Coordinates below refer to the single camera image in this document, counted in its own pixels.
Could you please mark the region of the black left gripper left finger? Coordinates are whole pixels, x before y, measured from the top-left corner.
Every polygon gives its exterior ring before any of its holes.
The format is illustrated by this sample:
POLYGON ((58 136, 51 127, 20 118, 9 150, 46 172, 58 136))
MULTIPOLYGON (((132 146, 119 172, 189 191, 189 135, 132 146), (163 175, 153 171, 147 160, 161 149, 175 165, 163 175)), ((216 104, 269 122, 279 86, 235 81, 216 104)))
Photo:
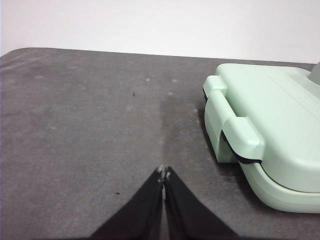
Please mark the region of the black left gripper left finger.
POLYGON ((158 240, 163 208, 162 168, 90 237, 94 240, 158 240))

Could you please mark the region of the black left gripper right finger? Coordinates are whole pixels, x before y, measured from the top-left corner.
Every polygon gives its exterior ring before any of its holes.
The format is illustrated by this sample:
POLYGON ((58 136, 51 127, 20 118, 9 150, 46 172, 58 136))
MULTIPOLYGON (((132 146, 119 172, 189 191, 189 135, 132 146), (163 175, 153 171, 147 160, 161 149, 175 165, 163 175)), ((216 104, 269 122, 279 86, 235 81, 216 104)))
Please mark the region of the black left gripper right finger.
POLYGON ((239 240, 240 236, 202 204, 172 167, 163 179, 171 240, 239 240))

